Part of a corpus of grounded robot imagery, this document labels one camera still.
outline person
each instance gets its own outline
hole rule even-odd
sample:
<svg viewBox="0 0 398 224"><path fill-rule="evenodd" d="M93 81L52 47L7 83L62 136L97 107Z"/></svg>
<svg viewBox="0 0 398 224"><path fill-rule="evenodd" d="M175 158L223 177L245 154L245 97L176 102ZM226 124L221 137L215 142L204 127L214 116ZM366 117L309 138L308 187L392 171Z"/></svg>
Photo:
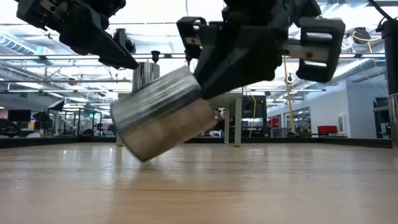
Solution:
<svg viewBox="0 0 398 224"><path fill-rule="evenodd" d="M224 132L225 132L225 113L221 113L222 111L219 109L215 109L214 113L217 119L217 124L215 129L216 130L221 130L221 138L224 137ZM229 125L234 126L235 125L235 118L230 118L229 119Z"/></svg>

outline silver cylinder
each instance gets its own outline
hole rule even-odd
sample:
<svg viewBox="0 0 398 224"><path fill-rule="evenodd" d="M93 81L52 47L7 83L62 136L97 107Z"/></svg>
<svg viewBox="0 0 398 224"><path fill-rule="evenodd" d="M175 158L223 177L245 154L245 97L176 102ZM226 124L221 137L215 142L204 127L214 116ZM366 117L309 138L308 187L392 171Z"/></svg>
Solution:
<svg viewBox="0 0 398 224"><path fill-rule="evenodd" d="M138 64L138 68L132 73L132 91L136 91L160 77L159 65L152 62L139 62Z"/></svg>
<svg viewBox="0 0 398 224"><path fill-rule="evenodd" d="M392 150L398 156L398 93L388 97L388 112L390 116Z"/></svg>
<svg viewBox="0 0 398 224"><path fill-rule="evenodd" d="M187 67L143 86L111 106L124 145L148 161L216 124L212 108Z"/></svg>

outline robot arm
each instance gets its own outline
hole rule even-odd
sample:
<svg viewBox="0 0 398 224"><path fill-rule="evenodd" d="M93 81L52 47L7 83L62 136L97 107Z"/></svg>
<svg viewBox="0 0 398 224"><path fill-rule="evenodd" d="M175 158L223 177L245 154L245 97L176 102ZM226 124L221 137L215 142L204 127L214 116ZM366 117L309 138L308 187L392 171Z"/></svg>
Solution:
<svg viewBox="0 0 398 224"><path fill-rule="evenodd" d="M198 58L194 76L202 97L275 78L282 56L298 57L299 78L328 82L333 77L345 25L316 18L315 0L225 0L223 22L184 17L177 22L187 57ZM289 39L292 24L301 27L300 40Z"/></svg>
<svg viewBox="0 0 398 224"><path fill-rule="evenodd" d="M338 63L345 25L317 18L315 0L224 0L223 21L201 17L177 22L187 57L197 58L194 76L207 100L244 85L273 80L282 56L300 58L297 76L328 82ZM60 42L78 54L99 55L112 67L136 69L134 46L125 31L114 37L104 30L125 0L19 0L17 17L60 33ZM300 40L289 39L289 27L301 27Z"/></svg>
<svg viewBox="0 0 398 224"><path fill-rule="evenodd" d="M112 37L105 29L109 17L126 5L126 0L18 0L17 17L37 28L60 34L60 42L81 55L99 56L99 61L115 68L136 69L131 54L135 46L124 29Z"/></svg>

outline computer monitor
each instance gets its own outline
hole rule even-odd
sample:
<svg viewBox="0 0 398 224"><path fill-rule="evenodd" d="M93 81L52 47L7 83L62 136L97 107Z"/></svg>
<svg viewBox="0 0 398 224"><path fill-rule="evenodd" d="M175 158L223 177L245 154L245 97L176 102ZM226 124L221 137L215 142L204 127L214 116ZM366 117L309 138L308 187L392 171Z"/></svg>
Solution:
<svg viewBox="0 0 398 224"><path fill-rule="evenodd" d="M9 121L27 121L29 122L32 117L31 110L8 110Z"/></svg>

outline cable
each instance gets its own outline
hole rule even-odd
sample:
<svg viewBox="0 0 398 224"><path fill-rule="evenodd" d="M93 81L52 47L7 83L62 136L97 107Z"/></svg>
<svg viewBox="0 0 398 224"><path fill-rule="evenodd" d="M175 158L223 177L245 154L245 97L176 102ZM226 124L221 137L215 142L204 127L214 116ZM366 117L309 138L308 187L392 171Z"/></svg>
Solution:
<svg viewBox="0 0 398 224"><path fill-rule="evenodd" d="M285 79L287 80L287 67L286 67L286 57L285 57L285 55L284 55L284 67L285 67ZM292 100L290 98L289 84L287 84L287 82L286 82L286 92L287 92L287 101L289 102L290 128L292 129L292 131L294 131Z"/></svg>
<svg viewBox="0 0 398 224"><path fill-rule="evenodd" d="M257 102L256 102L255 97L254 97L250 92L247 92L247 93L248 93L248 94L251 96L251 98L253 98L253 100L254 100L253 122L251 123L251 129L250 129L250 133L249 133L249 138L251 138L251 133L252 133L253 127L254 127L254 120L255 120L255 118L256 118Z"/></svg>
<svg viewBox="0 0 398 224"><path fill-rule="evenodd" d="M371 54L373 54L373 51L372 51L372 47L371 47L371 43L370 43L370 42L368 42L368 46L369 46L369 50L370 50ZM377 68L376 59L374 59L374 58L373 58L373 63L374 63L374 66ZM388 93L388 89L387 89L387 87L385 86L385 84L384 84L384 82L383 82L383 80L382 80L382 78L381 78L380 72L377 72L377 74L379 75L379 78L380 78L381 84L382 84L383 87L384 87L384 90L386 91L386 93Z"/></svg>
<svg viewBox="0 0 398 224"><path fill-rule="evenodd" d="M189 16L189 13L188 13L188 0L185 0L185 12L187 13L187 16Z"/></svg>
<svg viewBox="0 0 398 224"><path fill-rule="evenodd" d="M379 87L377 87L377 85L374 84L374 82L368 77L368 75L366 74L365 70L363 70L362 66L359 66L359 67L360 67L360 69L362 70L362 72L364 73L364 75L366 76L366 78L368 78L368 80L370 80L370 81L372 82L372 84L374 85L374 87L376 87L377 90L379 90L383 95L386 95L386 96L387 96L387 94L386 94L384 91L382 91Z"/></svg>
<svg viewBox="0 0 398 224"><path fill-rule="evenodd" d="M366 41L366 42L372 42L372 41L380 40L380 39L381 39L381 37L378 37L378 38L375 38L375 39L362 39L362 38L360 38L360 37L355 36L356 33L358 33L358 32L356 32L356 31L353 32L353 37L354 37L355 39L362 40L362 41Z"/></svg>

